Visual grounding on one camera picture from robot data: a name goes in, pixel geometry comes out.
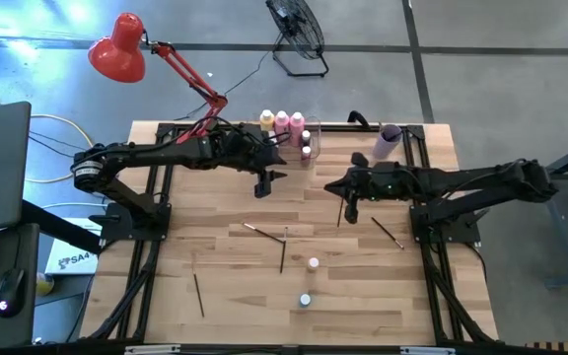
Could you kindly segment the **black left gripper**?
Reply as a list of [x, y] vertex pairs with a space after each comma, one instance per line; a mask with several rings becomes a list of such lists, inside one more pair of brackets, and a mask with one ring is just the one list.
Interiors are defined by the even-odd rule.
[[264, 170], [270, 166], [283, 164], [284, 159], [279, 155], [278, 148], [269, 136], [265, 145], [256, 144], [246, 139], [236, 128], [224, 139], [225, 167], [239, 171], [260, 172], [257, 174], [257, 184], [254, 186], [255, 198], [268, 196], [271, 193], [271, 181], [286, 176], [285, 173]]

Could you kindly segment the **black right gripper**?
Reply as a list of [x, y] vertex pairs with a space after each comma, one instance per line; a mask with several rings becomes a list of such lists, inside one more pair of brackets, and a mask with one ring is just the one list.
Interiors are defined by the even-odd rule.
[[334, 195], [350, 195], [345, 198], [344, 219], [349, 224], [358, 222], [358, 201], [400, 200], [402, 190], [396, 165], [376, 165], [372, 168], [352, 167], [350, 177], [342, 177], [327, 183], [323, 189]]

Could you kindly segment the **pink large paint bottle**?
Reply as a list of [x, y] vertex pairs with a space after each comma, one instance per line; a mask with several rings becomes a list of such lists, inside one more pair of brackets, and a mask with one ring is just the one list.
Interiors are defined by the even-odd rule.
[[290, 117], [284, 110], [279, 110], [274, 119], [275, 138], [283, 142], [290, 136]]
[[289, 117], [289, 130], [291, 133], [291, 145], [295, 147], [302, 147], [302, 134], [305, 130], [305, 118], [300, 112], [296, 111]]

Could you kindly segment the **clear plastic organizer bin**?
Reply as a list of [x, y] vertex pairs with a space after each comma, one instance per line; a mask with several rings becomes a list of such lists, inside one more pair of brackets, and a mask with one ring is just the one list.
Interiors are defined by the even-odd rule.
[[[320, 138], [321, 138], [321, 128], [320, 121], [314, 116], [305, 116], [305, 130], [311, 132], [311, 142], [310, 147], [312, 148], [312, 156], [309, 160], [301, 160], [301, 150], [302, 147], [292, 146], [290, 143], [290, 136], [283, 142], [279, 142], [275, 138], [274, 126], [272, 131], [266, 131], [270, 140], [275, 144], [279, 150], [279, 155], [290, 165], [299, 164], [301, 167], [309, 166], [320, 154]], [[259, 126], [259, 118], [255, 119], [253, 123], [257, 123]]]

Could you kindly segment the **lavender paper cup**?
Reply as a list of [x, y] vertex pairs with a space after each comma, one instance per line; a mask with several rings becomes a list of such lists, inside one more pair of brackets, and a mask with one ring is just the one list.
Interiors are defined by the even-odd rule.
[[372, 150], [372, 156], [377, 160], [385, 159], [401, 142], [402, 129], [394, 124], [384, 125], [384, 134], [378, 136]]

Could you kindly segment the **black clamp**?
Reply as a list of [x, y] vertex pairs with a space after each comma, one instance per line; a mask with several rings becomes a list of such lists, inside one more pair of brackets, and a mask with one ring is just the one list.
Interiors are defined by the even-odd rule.
[[362, 129], [369, 129], [370, 124], [365, 116], [358, 110], [351, 110], [347, 117], [347, 122], [359, 125]]

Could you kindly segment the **black floor fan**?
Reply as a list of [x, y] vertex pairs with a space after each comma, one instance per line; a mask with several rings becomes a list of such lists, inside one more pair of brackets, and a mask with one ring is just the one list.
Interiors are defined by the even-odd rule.
[[[319, 21], [306, 0], [265, 0], [265, 5], [279, 31], [271, 50], [272, 59], [289, 77], [324, 78], [329, 72], [329, 67], [323, 57], [324, 36]], [[284, 40], [303, 58], [318, 59], [323, 65], [323, 70], [316, 73], [292, 72], [278, 55]]]

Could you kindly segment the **red desk lamp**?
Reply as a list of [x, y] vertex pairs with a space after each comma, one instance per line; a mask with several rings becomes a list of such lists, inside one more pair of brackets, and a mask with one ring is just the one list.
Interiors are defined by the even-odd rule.
[[92, 66], [102, 75], [120, 83], [140, 82], [146, 72], [145, 59], [140, 49], [144, 44], [152, 54], [162, 58], [209, 106], [203, 120], [188, 128], [176, 140], [182, 143], [193, 137], [206, 135], [206, 126], [222, 111], [228, 100], [216, 92], [188, 64], [169, 42], [150, 41], [142, 20], [133, 13], [120, 14], [111, 35], [98, 39], [89, 49]]

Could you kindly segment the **white printed box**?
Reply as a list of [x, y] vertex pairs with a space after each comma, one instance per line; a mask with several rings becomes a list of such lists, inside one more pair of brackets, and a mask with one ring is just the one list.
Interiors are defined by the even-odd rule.
[[98, 257], [61, 240], [53, 241], [44, 270], [48, 275], [93, 275], [98, 266]]

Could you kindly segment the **black diagonal strut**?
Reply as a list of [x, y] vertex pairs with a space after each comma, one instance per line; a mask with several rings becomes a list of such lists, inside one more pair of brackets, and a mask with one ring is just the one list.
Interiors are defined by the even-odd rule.
[[39, 230], [70, 246], [100, 254], [103, 251], [101, 239], [96, 234], [72, 224], [26, 200], [22, 202], [21, 222], [37, 224]]

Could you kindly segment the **grey side desk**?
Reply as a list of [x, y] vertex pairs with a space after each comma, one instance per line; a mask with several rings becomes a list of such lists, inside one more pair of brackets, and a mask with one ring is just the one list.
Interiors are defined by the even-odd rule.
[[21, 311], [0, 317], [0, 348], [31, 343], [35, 313], [38, 229], [34, 224], [0, 230], [0, 278], [11, 268], [26, 272], [25, 299]]

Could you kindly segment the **black computer mouse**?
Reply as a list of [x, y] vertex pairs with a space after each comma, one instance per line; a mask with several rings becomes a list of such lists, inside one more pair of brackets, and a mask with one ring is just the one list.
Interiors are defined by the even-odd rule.
[[0, 317], [17, 315], [24, 305], [26, 272], [22, 268], [11, 268], [0, 278]]

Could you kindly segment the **black aluminium table frame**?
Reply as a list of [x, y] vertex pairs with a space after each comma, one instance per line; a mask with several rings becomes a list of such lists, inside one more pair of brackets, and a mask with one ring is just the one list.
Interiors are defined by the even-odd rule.
[[[354, 152], [369, 153], [377, 133], [323, 127], [320, 154], [307, 167], [283, 165], [267, 197], [255, 179], [229, 169], [175, 168], [172, 218], [162, 242], [145, 331], [149, 343], [430, 345], [434, 341], [419, 245], [409, 204], [363, 201], [356, 224], [323, 187], [341, 178]], [[371, 217], [405, 247], [401, 250]], [[282, 244], [245, 228], [248, 223]], [[307, 270], [311, 257], [316, 272]], [[205, 312], [201, 317], [195, 270]], [[299, 298], [309, 294], [302, 308]]]

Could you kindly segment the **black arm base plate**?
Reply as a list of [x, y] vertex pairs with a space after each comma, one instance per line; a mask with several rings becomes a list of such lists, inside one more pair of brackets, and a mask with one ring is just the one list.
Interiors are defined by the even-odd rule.
[[457, 216], [432, 216], [427, 205], [414, 205], [409, 209], [413, 238], [416, 243], [432, 245], [438, 243], [473, 244], [480, 242], [477, 221], [482, 213], [463, 213]]
[[153, 214], [136, 214], [117, 203], [111, 203], [104, 215], [89, 219], [102, 227], [101, 238], [107, 241], [158, 242], [168, 235], [172, 205], [156, 206]]

